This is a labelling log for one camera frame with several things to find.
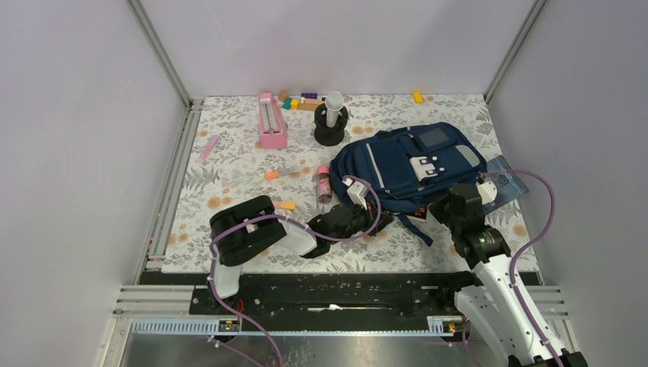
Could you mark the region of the navy blue backpack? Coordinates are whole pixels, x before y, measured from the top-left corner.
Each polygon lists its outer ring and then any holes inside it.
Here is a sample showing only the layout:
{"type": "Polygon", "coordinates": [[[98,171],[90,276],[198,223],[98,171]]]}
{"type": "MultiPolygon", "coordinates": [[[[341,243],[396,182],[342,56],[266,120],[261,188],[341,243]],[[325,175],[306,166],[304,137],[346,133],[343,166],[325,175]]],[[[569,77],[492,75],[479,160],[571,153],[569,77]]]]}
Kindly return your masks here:
{"type": "Polygon", "coordinates": [[[330,185],[339,201],[352,200],[343,182],[358,177],[371,185],[370,202],[396,216],[426,245],[433,240],[408,215],[430,204],[433,195],[453,184],[474,184],[487,161],[454,125],[437,122],[379,131],[345,145],[329,164],[330,185]]]}

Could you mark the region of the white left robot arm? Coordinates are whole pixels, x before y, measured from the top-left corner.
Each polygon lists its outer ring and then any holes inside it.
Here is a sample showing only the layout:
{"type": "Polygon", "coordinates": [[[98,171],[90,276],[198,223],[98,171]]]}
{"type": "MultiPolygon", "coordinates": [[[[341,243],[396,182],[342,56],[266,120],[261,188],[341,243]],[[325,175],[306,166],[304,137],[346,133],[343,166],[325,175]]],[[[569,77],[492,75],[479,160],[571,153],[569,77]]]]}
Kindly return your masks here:
{"type": "Polygon", "coordinates": [[[211,291],[207,302],[215,312],[227,314],[235,309],[242,265],[271,246],[291,250],[302,258],[318,258],[338,242],[376,236],[394,221],[372,203],[337,204],[305,225],[276,213],[275,209],[270,197],[262,195],[210,219],[211,291]]]}

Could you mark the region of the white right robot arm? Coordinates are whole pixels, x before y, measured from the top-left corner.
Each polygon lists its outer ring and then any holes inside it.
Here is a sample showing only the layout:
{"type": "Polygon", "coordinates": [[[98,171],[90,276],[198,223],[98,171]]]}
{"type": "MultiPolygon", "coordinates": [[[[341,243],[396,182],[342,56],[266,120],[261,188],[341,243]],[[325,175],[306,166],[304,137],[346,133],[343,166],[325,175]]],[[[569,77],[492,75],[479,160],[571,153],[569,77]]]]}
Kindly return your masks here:
{"type": "Polygon", "coordinates": [[[534,303],[514,266],[504,236],[485,222],[483,204],[496,187],[456,184],[433,198],[430,214],[446,226],[470,270],[439,292],[445,313],[461,313],[506,366],[586,366],[571,352],[534,303]]]}

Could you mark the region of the dark blue hardcover book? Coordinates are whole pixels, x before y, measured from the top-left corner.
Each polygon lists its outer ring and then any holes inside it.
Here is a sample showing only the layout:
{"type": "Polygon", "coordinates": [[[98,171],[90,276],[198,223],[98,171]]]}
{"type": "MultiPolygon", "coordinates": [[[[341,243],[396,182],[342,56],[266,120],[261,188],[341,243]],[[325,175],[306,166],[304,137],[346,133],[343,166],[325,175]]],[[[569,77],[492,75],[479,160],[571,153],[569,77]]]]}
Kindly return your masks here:
{"type": "MultiPolygon", "coordinates": [[[[507,171],[511,169],[506,158],[498,155],[488,161],[488,172],[507,171]]],[[[495,200],[483,205],[484,213],[489,214],[529,192],[527,185],[516,174],[498,174],[488,178],[497,188],[495,200]]]]}

